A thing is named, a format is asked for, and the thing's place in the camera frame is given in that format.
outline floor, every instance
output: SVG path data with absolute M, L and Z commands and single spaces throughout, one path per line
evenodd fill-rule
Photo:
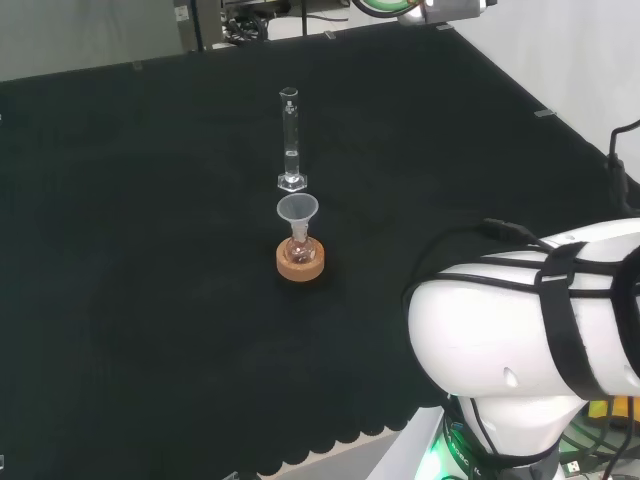
M 330 19 L 349 19 L 349 7 L 342 6 L 338 0 L 312 0 L 309 2 L 309 15 L 322 17 L 307 19 L 307 33 L 315 35 L 327 30 L 339 31 L 349 28 L 349 22 L 332 22 Z M 294 5 L 288 16 L 276 18 L 269 22 L 269 40 L 280 40 L 302 36 L 302 19 L 300 7 Z

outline table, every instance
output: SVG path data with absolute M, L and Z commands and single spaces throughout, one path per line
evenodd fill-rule
M 399 304 L 430 238 L 617 216 L 604 157 L 455 30 L 336 35 L 0 85 L 7 478 L 268 474 L 401 429 L 435 403 Z M 327 251 L 308 285 L 275 269 L 286 86 Z

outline yellow object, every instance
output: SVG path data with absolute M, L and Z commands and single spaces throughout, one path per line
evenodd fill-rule
M 634 400 L 634 410 L 635 410 L 635 419 L 636 421 L 640 421 L 640 398 L 635 398 Z M 606 400 L 598 400 L 591 402 L 589 404 L 589 417 L 596 419 L 607 416 L 607 406 L 608 403 Z M 629 416 L 629 412 L 627 409 L 627 397 L 615 397 L 613 400 L 613 416 L 618 418 L 627 418 Z

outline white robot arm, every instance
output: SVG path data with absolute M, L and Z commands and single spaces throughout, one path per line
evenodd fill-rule
M 502 456 L 553 451 L 587 399 L 640 396 L 640 219 L 544 242 L 553 249 L 490 255 L 435 274 L 408 311 L 425 372 L 458 397 L 486 451 Z M 445 470 L 467 475 L 457 460 Z

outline white wall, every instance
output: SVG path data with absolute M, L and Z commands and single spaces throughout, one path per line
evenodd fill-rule
M 640 0 L 498 0 L 458 32 L 603 152 L 640 118 Z M 640 129 L 618 154 L 640 180 Z
M 179 53 L 172 0 L 0 0 L 0 81 Z

